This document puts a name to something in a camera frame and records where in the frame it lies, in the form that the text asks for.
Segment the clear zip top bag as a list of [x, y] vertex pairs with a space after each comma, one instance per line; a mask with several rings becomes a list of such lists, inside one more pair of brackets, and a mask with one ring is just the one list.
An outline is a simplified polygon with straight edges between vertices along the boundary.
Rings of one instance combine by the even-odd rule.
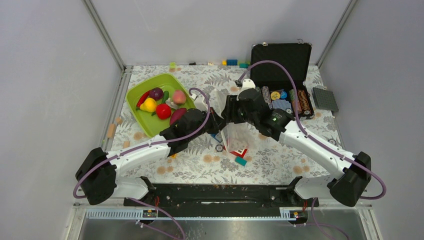
[[[219, 90], [214, 90], [211, 96], [215, 112], [222, 118], [228, 117], [229, 115], [224, 113], [226, 95]], [[248, 123], [233, 123], [229, 120], [225, 121], [227, 125], [219, 132], [219, 134], [222, 136], [222, 142], [220, 144], [222, 144], [226, 150], [230, 152], [254, 148], [256, 146], [252, 129]]]

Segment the pink toy peach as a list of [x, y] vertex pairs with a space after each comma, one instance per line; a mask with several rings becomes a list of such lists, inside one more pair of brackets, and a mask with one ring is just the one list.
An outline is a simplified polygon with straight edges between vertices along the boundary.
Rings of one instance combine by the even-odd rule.
[[182, 90], [175, 90], [172, 95], [172, 102], [176, 105], [183, 105], [187, 101], [186, 94]]

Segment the red toy apple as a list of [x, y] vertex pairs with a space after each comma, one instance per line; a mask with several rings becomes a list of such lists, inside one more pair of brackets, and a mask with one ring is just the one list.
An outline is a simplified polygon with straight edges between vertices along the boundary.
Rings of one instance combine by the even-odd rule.
[[164, 103], [164, 104], [159, 104], [156, 107], [155, 113], [159, 119], [165, 120], [172, 115], [172, 110], [166, 103]]

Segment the green toy cucumber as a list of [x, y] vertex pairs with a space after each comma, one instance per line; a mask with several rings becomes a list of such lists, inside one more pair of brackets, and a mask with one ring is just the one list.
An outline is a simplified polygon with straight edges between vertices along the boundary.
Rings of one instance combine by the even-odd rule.
[[163, 96], [162, 96], [161, 103], [162, 103], [162, 104], [165, 104], [165, 103], [166, 103], [166, 101], [168, 100], [168, 98], [169, 98], [169, 92], [168, 92], [168, 91], [164, 91], [164, 92], [163, 92]]

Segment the yellow toy pear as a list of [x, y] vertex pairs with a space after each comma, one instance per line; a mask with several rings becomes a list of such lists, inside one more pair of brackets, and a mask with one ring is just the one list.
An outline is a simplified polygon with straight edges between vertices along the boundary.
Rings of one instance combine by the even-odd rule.
[[140, 106], [141, 111], [153, 113], [156, 111], [157, 101], [148, 97], [145, 102]]

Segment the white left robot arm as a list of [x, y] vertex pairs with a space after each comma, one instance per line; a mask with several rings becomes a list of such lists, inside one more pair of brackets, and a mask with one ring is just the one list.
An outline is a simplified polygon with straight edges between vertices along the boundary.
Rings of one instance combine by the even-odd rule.
[[208, 111], [190, 108], [168, 128], [145, 142], [111, 152], [105, 152], [101, 147], [94, 148], [75, 174], [77, 184], [73, 196], [76, 199], [86, 198], [91, 205], [109, 198], [134, 198], [148, 206], [154, 202], [155, 192], [147, 179], [123, 175], [137, 166], [179, 153], [193, 139], [204, 133], [216, 134], [226, 124], [226, 118], [213, 108]]

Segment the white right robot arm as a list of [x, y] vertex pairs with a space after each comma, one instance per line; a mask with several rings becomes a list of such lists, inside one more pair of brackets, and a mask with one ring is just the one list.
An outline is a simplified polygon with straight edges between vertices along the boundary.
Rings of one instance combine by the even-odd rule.
[[322, 166], [323, 177], [297, 177], [287, 191], [287, 201], [301, 205], [310, 198], [333, 198], [339, 203], [354, 207], [371, 180], [371, 158], [360, 152], [357, 155], [323, 141], [318, 135], [299, 127], [294, 116], [283, 109], [273, 109], [263, 95], [254, 88], [239, 95], [217, 94], [218, 113], [226, 124], [248, 123], [262, 135], [291, 146]]

